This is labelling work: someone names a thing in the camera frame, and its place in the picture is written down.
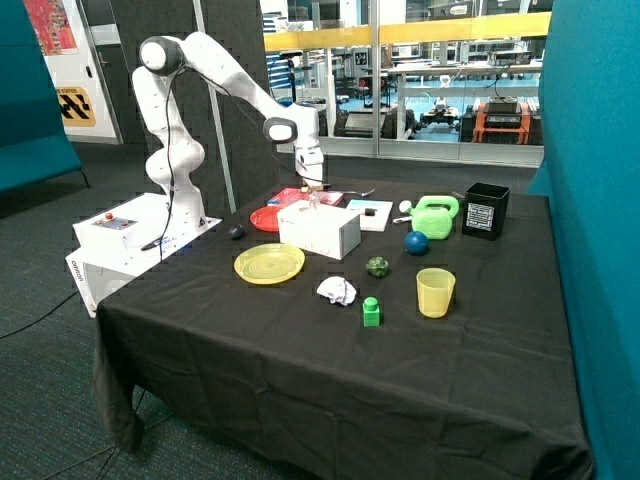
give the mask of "teal partition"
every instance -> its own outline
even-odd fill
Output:
[[[81,168],[22,0],[2,2],[0,192]]]
[[[545,158],[583,411],[600,479],[640,478],[637,2],[557,0],[540,84]]]

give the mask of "white tissue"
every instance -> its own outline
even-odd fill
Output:
[[[356,298],[356,289],[342,277],[329,277],[320,284],[317,292],[331,303],[349,305]]]

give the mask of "yellow beam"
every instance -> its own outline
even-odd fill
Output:
[[[380,43],[440,42],[505,37],[539,37],[549,31],[551,13],[381,25]]]
[[[482,40],[505,37],[541,37],[547,35],[551,13],[495,15],[437,22],[412,22],[380,26],[380,43],[440,42]],[[311,32],[267,33],[267,52],[371,45],[369,26],[315,30]]]
[[[312,32],[267,33],[264,36],[264,48],[267,52],[282,50],[312,50],[316,48],[351,47],[370,45],[371,28],[332,28]]]

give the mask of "yellow cup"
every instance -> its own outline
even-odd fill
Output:
[[[418,284],[418,308],[430,318],[440,318],[447,313],[456,277],[441,268],[425,268],[416,275]]]

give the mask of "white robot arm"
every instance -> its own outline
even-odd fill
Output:
[[[185,128],[170,92],[184,69],[198,73],[222,95],[249,102],[265,117],[263,133],[275,144],[293,143],[296,171],[310,187],[322,184],[324,156],[318,139],[318,113],[313,107],[283,107],[271,98],[213,38],[196,32],[185,40],[151,37],[140,47],[144,66],[133,73],[133,87],[147,129],[163,148],[147,160],[149,177],[172,197],[174,228],[196,230],[204,224],[200,191],[189,174],[200,166],[204,150]]]

